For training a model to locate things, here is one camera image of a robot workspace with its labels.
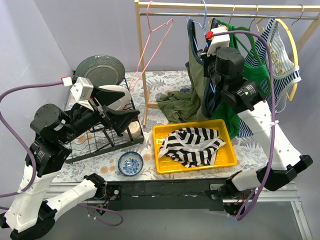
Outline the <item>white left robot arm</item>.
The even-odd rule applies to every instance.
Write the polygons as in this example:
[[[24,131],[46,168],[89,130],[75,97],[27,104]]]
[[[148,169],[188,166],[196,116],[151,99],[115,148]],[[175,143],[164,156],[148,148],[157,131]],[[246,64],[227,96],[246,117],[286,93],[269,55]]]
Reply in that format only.
[[[1,214],[0,226],[11,229],[13,240],[37,240],[46,235],[65,212],[89,199],[107,195],[107,183],[96,173],[86,175],[74,188],[50,199],[45,194],[64,162],[72,153],[69,143],[97,125],[112,127],[122,134],[139,115],[137,109],[113,110],[110,104],[121,92],[95,88],[88,106],[75,103],[61,110],[52,103],[41,106],[30,128],[35,139],[26,148],[25,166],[19,189],[11,206]]]

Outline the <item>olive green tank top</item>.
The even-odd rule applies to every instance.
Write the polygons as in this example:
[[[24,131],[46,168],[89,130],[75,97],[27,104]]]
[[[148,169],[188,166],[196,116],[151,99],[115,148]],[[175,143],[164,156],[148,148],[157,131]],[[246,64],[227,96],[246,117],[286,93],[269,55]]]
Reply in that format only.
[[[188,92],[171,91],[162,94],[157,105],[170,123],[197,122],[213,119],[205,108],[205,88],[207,79],[204,77],[203,61],[198,56],[198,42],[195,23],[187,22],[188,62],[185,64],[191,87]]]

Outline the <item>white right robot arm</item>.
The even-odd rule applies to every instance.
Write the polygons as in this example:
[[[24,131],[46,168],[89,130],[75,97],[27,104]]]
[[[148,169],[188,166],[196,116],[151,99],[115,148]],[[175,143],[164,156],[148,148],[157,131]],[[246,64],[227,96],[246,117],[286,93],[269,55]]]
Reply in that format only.
[[[302,155],[290,143],[272,113],[260,87],[244,78],[245,59],[232,47],[219,47],[211,54],[208,48],[197,55],[203,61],[204,76],[209,77],[227,104],[248,126],[265,154],[273,153],[272,162],[260,169],[238,171],[212,193],[237,199],[246,190],[257,187],[276,191],[290,183],[313,164],[310,155]]]

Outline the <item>black white striped tank top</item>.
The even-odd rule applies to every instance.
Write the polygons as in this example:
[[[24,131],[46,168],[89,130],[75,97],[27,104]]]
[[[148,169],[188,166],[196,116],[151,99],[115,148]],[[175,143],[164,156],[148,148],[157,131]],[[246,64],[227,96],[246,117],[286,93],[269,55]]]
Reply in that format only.
[[[185,127],[171,132],[159,148],[158,157],[169,157],[186,168],[212,166],[218,150],[226,145],[211,128]]]

